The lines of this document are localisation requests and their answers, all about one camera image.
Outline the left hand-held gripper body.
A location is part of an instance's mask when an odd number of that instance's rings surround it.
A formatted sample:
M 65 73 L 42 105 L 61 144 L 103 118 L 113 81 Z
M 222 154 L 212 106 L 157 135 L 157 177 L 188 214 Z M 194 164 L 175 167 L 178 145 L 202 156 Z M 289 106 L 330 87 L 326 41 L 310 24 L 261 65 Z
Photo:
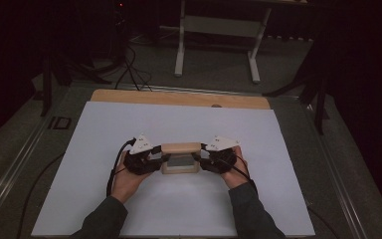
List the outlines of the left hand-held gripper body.
M 137 175 L 151 173 L 160 169 L 150 158 L 151 150 L 157 145 L 152 144 L 144 134 L 135 138 L 132 142 L 132 149 L 128 150 L 124 157 L 126 168 Z

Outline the wooden photo frame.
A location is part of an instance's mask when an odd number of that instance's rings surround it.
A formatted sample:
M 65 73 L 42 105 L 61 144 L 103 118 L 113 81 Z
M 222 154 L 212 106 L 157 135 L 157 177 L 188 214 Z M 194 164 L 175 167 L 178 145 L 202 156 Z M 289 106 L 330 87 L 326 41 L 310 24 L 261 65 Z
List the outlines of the wooden photo frame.
M 163 174 L 197 173 L 199 163 L 194 160 L 192 153 L 200 154 L 199 142 L 164 143 L 161 145 L 162 154 L 171 154 L 170 159 L 162 164 Z

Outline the metal floor rail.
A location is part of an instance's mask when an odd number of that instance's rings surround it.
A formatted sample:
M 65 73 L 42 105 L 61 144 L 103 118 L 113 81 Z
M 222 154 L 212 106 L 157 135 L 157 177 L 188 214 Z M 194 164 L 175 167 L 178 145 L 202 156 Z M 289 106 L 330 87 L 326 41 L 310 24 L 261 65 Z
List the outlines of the metal floor rail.
M 164 93 L 189 93 L 189 94 L 205 94 L 205 95 L 227 95 L 227 96 L 246 96 L 246 97 L 262 97 L 261 93 L 243 93 L 243 92 L 228 92 L 216 90 L 201 90 L 201 89 L 188 89 L 188 88 L 173 88 L 173 87 L 160 87 L 153 86 L 138 90 L 133 85 L 122 85 L 117 88 L 118 90 L 131 90 L 142 92 L 164 92 Z
M 27 137 L 21 149 L 12 160 L 9 168 L 3 173 L 0 178 L 0 207 L 6 199 L 8 193 L 12 189 L 15 181 L 17 180 L 21 170 L 29 160 L 34 148 L 40 140 L 43 131 L 49 124 L 50 117 L 40 118 L 32 132 Z
M 317 132 L 317 129 L 312 123 L 310 125 L 311 131 L 314 133 L 318 147 L 325 159 L 326 170 L 328 172 L 331 185 L 336 194 L 339 205 L 342 209 L 342 213 L 345 217 L 349 230 L 352 234 L 353 239 L 368 239 L 367 233 L 360 221 L 358 213 L 354 207 L 354 203 L 345 187 L 345 184 L 342 180 L 342 177 L 337 169 L 337 166 L 334 162 L 334 158 L 330 152 L 330 149 L 323 138 Z

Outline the person's right hand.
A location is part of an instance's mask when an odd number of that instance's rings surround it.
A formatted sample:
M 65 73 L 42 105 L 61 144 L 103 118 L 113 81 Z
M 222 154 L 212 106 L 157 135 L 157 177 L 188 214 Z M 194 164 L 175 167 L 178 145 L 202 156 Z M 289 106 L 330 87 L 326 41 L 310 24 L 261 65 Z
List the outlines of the person's right hand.
M 231 169 L 230 171 L 221 174 L 221 177 L 229 189 L 236 188 L 249 181 L 248 163 L 242 156 L 241 148 L 239 146 L 235 146 L 233 148 L 233 152 L 238 158 L 234 164 L 238 170 Z

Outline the white metal stand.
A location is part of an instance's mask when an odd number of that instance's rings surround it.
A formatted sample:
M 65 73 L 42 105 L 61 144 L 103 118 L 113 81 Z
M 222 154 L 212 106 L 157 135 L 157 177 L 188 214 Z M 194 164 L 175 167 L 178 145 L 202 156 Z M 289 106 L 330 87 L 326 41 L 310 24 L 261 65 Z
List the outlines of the white metal stand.
M 180 1 L 180 21 L 179 21 L 179 44 L 175 62 L 174 76 L 183 75 L 183 64 L 185 55 L 185 33 L 204 33 L 235 37 L 253 38 L 255 45 L 247 53 L 251 77 L 254 84 L 261 82 L 257 55 L 262 43 L 264 33 L 267 28 L 272 9 L 267 8 L 261 21 L 232 20 L 213 17 L 194 16 L 186 14 L 186 0 Z

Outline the black floor socket plate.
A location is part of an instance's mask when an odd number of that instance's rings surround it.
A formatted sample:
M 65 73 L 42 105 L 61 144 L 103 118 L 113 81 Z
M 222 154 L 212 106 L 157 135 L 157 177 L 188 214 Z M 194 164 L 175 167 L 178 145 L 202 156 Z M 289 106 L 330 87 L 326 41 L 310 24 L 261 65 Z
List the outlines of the black floor socket plate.
M 48 124 L 48 129 L 69 129 L 72 123 L 71 118 L 52 117 Z

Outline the white table mat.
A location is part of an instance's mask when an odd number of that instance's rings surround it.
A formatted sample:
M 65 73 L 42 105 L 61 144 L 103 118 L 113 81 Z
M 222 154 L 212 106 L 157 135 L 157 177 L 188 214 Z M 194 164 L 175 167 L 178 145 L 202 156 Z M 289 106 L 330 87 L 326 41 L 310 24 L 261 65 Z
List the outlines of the white table mat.
M 32 231 L 67 236 L 103 201 L 121 146 L 144 134 L 151 143 L 239 142 L 260 200 L 288 237 L 314 229 L 272 110 L 88 102 Z M 123 237 L 233 237 L 228 188 L 212 172 L 147 177 L 125 204 Z

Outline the black metal stand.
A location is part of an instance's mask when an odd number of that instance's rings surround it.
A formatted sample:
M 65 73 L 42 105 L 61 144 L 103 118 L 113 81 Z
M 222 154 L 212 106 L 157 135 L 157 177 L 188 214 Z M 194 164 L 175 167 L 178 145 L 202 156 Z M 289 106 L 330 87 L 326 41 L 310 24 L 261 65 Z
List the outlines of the black metal stand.
M 274 98 L 299 86 L 304 86 L 298 100 L 303 105 L 309 105 L 313 99 L 316 99 L 314 126 L 316 131 L 320 135 L 323 135 L 322 119 L 324 114 L 327 74 L 320 71 L 320 61 L 316 59 L 316 57 L 320 55 L 320 50 L 321 47 L 314 42 L 298 68 L 293 80 L 277 90 L 264 93 L 264 96 Z

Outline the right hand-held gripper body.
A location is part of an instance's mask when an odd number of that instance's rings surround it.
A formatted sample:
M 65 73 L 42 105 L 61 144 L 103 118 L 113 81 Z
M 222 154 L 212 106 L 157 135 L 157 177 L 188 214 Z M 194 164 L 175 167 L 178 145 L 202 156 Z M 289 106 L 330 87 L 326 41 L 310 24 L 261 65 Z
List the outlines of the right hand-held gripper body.
M 234 147 L 239 144 L 235 139 L 216 135 L 205 145 L 205 150 L 209 153 L 205 169 L 219 174 L 230 171 L 237 161 Z

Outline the person's left hand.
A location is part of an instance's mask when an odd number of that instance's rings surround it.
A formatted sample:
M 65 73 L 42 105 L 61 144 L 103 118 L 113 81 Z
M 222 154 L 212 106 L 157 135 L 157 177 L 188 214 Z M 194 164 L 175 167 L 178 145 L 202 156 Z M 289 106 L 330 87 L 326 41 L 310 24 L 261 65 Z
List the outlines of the person's left hand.
M 150 176 L 150 173 L 137 175 L 130 172 L 123 162 L 124 153 L 116 167 L 110 192 L 110 196 L 121 203 L 125 203 L 137 191 L 141 182 Z

